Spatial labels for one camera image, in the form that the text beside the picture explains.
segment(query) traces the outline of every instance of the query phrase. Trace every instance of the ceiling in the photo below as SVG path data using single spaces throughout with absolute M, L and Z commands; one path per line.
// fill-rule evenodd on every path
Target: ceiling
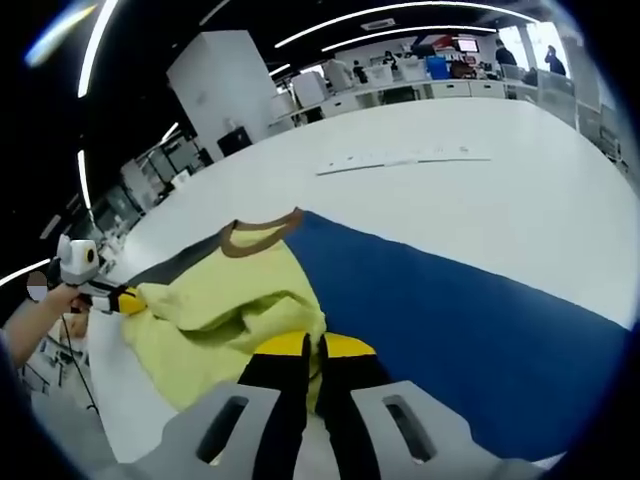
M 292 69 L 316 63 L 327 58 L 321 48 L 366 34 L 361 23 L 389 17 L 397 23 L 393 28 L 502 27 L 519 21 L 470 8 L 407 8 L 341 22 L 274 48 L 284 38 L 328 19 L 400 1 L 231 0 L 201 26 L 219 0 L 120 0 L 98 51 L 89 93 L 82 99 L 77 98 L 77 85 L 99 8 L 44 65 L 28 69 L 25 51 L 69 2 L 10 2 L 6 18 L 20 19 L 20 28 L 3 45 L 11 72 L 3 173 L 11 181 L 0 193 L 0 219 L 5 231 L 13 232 L 10 248 L 15 255 L 5 255 L 0 277 L 52 253 L 52 246 L 38 237 L 49 219 L 80 192 L 79 149 L 86 152 L 89 191 L 97 198 L 118 179 L 122 164 L 155 144 L 175 121 L 188 125 L 165 72 L 200 31 L 249 30 L 271 70 L 284 63 L 291 63 Z M 480 1 L 537 18 L 544 15 L 538 0 Z

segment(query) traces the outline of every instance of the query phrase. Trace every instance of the human arm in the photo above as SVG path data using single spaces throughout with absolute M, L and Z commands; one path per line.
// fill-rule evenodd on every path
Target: human arm
M 59 285 L 44 300 L 31 305 L 12 318 L 4 327 L 7 347 L 16 367 L 23 366 L 36 350 L 40 340 L 60 316 L 71 306 L 79 306 L 78 289 Z

